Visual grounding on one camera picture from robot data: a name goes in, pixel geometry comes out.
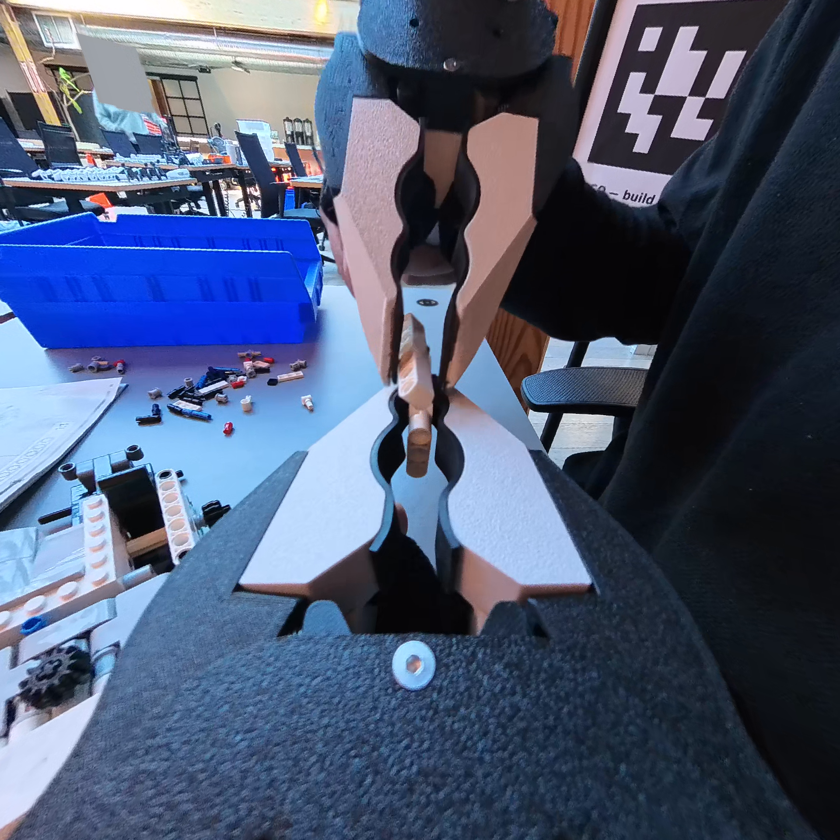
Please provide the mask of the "framed marker sign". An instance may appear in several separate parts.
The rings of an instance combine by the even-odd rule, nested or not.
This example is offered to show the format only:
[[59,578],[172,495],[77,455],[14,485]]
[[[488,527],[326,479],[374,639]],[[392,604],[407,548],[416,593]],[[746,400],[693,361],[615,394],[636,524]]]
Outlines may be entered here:
[[718,131],[784,1],[618,2],[574,158],[595,189],[655,205]]

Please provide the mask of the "black mesh office chair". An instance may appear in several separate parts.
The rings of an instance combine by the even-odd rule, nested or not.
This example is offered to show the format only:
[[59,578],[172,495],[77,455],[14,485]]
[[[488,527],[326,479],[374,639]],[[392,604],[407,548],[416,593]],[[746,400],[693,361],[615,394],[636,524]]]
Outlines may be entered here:
[[540,372],[521,381],[527,408],[548,418],[540,436],[546,451],[565,414],[611,417],[612,438],[627,433],[643,393],[646,370],[633,367],[583,366],[588,342],[574,343],[570,360],[560,369]]

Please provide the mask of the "thin white lego beam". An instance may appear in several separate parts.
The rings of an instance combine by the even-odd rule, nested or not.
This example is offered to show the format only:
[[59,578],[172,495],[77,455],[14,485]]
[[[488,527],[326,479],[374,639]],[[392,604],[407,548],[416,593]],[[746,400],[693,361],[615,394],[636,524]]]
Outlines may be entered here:
[[397,363],[398,395],[414,426],[430,427],[434,405],[431,356],[423,324],[410,312],[403,319]]

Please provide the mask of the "silver ventilation duct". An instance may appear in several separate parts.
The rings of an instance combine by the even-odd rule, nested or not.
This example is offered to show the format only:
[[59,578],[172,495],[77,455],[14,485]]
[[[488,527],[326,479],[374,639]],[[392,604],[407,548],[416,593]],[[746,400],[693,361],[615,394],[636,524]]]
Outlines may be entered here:
[[331,46],[215,33],[189,34],[108,26],[80,26],[77,32],[79,36],[134,47],[143,61],[161,67],[179,64],[225,67],[236,63],[243,67],[318,72],[333,53]]

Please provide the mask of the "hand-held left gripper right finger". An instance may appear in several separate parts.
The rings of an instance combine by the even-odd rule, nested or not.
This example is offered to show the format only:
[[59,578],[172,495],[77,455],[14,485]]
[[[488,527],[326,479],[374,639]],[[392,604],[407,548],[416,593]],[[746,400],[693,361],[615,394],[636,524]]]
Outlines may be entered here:
[[436,405],[437,574],[472,610],[585,592],[592,578],[526,445],[455,388]]

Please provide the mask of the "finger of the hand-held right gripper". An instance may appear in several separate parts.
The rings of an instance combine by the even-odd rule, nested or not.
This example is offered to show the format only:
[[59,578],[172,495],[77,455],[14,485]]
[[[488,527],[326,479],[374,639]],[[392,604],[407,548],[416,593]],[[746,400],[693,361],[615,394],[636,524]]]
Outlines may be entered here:
[[463,233],[466,273],[450,302],[455,322],[445,329],[440,378],[456,386],[496,317],[536,220],[533,188],[539,120],[502,112],[467,133],[465,159],[477,188]]
[[405,238],[397,193],[421,144],[421,128],[389,99],[354,98],[339,195],[343,257],[371,354],[383,383],[394,379],[395,256]]

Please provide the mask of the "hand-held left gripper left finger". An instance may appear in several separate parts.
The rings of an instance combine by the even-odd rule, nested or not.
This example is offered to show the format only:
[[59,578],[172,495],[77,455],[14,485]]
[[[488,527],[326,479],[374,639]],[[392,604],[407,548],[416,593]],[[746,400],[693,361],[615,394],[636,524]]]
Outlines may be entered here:
[[310,447],[239,579],[248,592],[332,601],[350,629],[375,626],[371,552],[392,525],[403,462],[396,389],[384,387]]

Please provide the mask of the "lego truck model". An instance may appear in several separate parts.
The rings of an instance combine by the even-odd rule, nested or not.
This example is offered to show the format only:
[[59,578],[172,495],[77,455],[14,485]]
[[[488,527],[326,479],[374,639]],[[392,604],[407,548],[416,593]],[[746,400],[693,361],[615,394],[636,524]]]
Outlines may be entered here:
[[2,746],[102,691],[165,577],[230,511],[132,445],[66,463],[70,504],[2,532]]

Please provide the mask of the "blue plastic bin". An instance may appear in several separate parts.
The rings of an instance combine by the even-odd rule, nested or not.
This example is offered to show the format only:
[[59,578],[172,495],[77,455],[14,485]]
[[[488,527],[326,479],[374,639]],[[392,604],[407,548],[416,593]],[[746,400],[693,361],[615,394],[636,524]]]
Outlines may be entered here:
[[2,299],[47,349],[299,343],[320,259],[287,251],[4,245]]
[[309,224],[285,218],[122,214],[102,222],[83,213],[8,230],[1,244],[286,251],[294,259],[321,261]]

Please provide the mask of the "open instruction booklet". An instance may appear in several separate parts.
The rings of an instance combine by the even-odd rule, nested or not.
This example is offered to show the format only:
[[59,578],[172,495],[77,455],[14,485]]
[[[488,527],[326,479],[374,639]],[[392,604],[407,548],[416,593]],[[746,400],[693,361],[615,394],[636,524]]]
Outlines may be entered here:
[[127,387],[122,378],[1,390],[1,509],[53,468]]

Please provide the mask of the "person's right hand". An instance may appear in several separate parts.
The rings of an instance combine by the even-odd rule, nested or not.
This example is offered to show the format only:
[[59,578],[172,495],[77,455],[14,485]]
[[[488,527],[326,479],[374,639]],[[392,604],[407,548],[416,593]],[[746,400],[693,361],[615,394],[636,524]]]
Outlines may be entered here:
[[325,227],[327,239],[330,243],[330,247],[332,250],[332,258],[336,265],[337,271],[339,272],[339,275],[341,276],[344,285],[350,291],[350,294],[352,296],[355,296],[350,276],[350,269],[343,251],[343,242],[338,226],[337,214],[335,213],[333,194],[331,190],[326,186],[323,187],[321,191],[319,213],[322,223]]

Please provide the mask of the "pile of small lego pieces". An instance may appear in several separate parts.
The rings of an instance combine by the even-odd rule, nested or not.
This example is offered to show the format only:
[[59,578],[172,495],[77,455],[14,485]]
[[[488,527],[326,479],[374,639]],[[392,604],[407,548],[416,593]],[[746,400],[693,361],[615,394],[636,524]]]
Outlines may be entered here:
[[165,392],[160,387],[151,388],[148,397],[151,401],[147,414],[138,416],[136,423],[141,426],[161,424],[163,410],[176,417],[189,418],[203,423],[212,420],[207,411],[210,403],[227,405],[228,393],[255,384],[264,379],[269,386],[300,380],[308,368],[305,360],[296,360],[290,364],[289,372],[272,374],[275,359],[259,351],[239,352],[239,367],[209,365],[197,379],[187,376],[183,383]]

